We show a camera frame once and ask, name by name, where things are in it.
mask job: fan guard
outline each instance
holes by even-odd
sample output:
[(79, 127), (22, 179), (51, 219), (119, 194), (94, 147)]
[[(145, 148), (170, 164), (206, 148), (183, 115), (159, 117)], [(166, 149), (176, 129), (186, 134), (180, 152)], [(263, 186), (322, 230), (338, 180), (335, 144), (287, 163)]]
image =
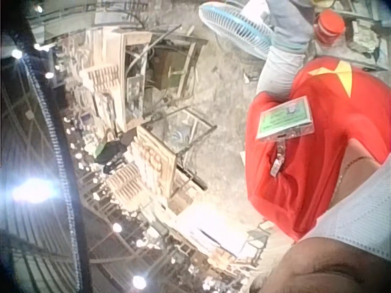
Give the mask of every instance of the fan guard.
[(245, 52), (266, 59), (271, 46), (272, 29), (241, 14), (241, 9), (220, 2), (208, 2), (199, 7), (199, 17), (218, 35), (230, 39)]

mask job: white mask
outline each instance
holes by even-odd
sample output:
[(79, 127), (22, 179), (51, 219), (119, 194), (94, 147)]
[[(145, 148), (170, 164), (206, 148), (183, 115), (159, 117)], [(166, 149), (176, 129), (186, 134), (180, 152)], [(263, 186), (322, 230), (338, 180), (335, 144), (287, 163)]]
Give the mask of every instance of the white mask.
[(335, 239), (391, 261), (391, 155), (302, 240), (310, 237)]

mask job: red container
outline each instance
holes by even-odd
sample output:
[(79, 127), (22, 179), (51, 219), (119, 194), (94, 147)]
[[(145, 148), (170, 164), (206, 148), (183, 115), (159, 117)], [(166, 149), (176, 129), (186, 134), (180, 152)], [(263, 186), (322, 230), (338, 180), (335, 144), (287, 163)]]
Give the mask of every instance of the red container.
[(337, 12), (326, 9), (319, 14), (314, 31), (320, 43), (330, 46), (344, 33), (345, 22)]

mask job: electric fan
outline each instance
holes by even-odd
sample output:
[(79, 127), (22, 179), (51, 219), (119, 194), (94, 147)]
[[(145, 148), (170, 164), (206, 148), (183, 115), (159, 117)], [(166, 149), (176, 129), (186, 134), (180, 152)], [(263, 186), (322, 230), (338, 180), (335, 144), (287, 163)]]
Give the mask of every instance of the electric fan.
[[(248, 5), (260, 0), (252, 0)], [(232, 41), (237, 47), (245, 52), (266, 59), (271, 46), (272, 29), (265, 23), (268, 17), (268, 8), (263, 6), (260, 11), (259, 6), (255, 11), (259, 17), (247, 17), (251, 7), (245, 6), (240, 9), (233, 5), (220, 2), (208, 2), (199, 7), (199, 17), (210, 29), (221, 37)]]

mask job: green card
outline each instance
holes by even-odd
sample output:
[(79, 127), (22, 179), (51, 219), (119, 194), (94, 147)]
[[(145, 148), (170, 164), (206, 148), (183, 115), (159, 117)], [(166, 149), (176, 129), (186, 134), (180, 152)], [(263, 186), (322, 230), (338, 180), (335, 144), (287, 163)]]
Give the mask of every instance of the green card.
[(294, 99), (262, 112), (257, 138), (272, 136), (312, 122), (306, 97)]

